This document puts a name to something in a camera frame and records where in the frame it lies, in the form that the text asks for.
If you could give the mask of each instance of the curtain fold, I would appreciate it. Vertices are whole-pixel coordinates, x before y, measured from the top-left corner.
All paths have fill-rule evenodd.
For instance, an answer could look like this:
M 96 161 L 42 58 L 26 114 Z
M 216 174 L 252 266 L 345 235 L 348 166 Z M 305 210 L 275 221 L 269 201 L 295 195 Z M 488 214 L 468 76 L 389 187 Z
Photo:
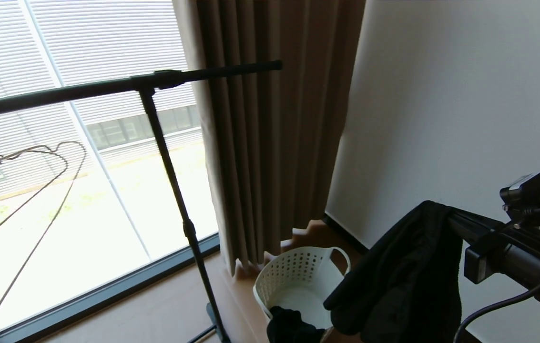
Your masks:
M 176 0 L 189 68 L 283 61 L 194 82 L 222 254 L 263 263 L 324 215 L 364 0 Z

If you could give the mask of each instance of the outdoor ground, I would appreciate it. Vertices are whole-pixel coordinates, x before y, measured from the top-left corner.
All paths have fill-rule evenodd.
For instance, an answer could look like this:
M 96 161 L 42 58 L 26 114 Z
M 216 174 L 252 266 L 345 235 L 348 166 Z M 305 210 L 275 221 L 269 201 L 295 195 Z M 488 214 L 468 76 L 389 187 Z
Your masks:
M 198 238 L 217 232 L 203 144 L 171 150 L 170 156 Z M 96 171 L 78 178 L 4 300 L 0 330 L 187 245 L 159 155 L 111 166 L 109 174 L 142 243 L 104 175 Z M 0 297 L 47 228 L 69 184 L 43 190 L 0 228 Z M 31 195 L 2 200 L 0 221 Z

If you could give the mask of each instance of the white wall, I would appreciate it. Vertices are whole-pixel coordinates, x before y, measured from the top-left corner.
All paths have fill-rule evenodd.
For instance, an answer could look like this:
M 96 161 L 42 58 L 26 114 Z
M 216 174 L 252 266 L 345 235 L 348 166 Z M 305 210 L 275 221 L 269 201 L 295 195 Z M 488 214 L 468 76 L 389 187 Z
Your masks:
M 422 200 L 507 220 L 499 189 L 540 171 L 540 1 L 367 3 L 327 213 L 367 246 Z M 463 317 L 524 291 L 461 277 Z M 477 319 L 540 342 L 535 300 Z

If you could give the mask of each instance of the black cloth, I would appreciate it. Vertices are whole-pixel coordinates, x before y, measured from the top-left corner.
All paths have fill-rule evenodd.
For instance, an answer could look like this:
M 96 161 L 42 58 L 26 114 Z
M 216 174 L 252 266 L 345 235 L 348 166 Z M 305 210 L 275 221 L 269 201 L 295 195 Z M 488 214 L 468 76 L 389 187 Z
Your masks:
M 451 208 L 422 202 L 344 277 L 324 306 L 341 333 L 365 343 L 450 343 L 461 320 L 462 239 Z
M 270 343 L 319 343 L 325 330 L 302 321 L 300 311 L 270 308 L 272 320 L 266 332 Z

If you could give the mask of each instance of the large glass window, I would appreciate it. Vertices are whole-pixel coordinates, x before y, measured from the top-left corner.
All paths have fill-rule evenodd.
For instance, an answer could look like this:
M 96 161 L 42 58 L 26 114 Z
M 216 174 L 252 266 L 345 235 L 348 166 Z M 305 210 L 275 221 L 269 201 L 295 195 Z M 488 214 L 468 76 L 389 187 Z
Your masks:
M 187 69 L 170 1 L 0 0 L 0 97 L 165 69 Z M 182 85 L 154 99 L 198 237 L 209 236 L 217 224 L 194 94 Z M 0 223 L 38 193 L 0 226 L 0 298 L 47 230 L 0 307 L 0 331 L 187 245 L 137 93 L 0 115 L 0 154 L 63 141 L 81 141 L 87 158 L 59 213 L 81 146 L 0 164 Z

